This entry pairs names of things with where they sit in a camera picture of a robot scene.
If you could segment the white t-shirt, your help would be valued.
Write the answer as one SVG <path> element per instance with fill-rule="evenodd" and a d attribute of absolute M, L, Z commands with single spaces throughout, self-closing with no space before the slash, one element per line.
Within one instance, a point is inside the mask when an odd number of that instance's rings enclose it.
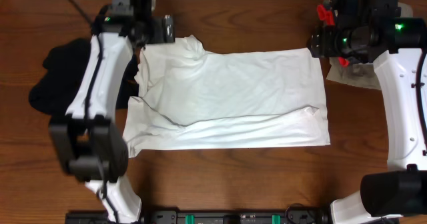
<path fill-rule="evenodd" d="M 218 54 L 194 36 L 140 55 L 123 137 L 143 150 L 330 144 L 320 62 L 306 49 Z"/>

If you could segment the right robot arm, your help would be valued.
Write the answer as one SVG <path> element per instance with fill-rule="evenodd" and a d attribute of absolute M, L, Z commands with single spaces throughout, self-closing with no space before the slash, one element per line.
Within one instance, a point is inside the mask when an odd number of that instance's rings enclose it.
<path fill-rule="evenodd" d="M 320 223 L 397 223 L 426 213 L 426 22 L 398 0 L 326 0 L 308 41 L 315 58 L 372 64 L 388 128 L 388 170 L 330 204 Z"/>

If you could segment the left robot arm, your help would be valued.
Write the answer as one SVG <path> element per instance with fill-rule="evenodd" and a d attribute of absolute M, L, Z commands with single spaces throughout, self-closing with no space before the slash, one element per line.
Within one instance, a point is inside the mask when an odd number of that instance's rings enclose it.
<path fill-rule="evenodd" d="M 129 151 L 115 125 L 125 70 L 136 49 L 175 41 L 173 18 L 154 17 L 155 0 L 112 0 L 94 19 L 91 53 L 79 90 L 49 134 L 62 170 L 95 193 L 106 211 L 72 212 L 66 223 L 143 223 L 142 201 L 126 175 Z"/>

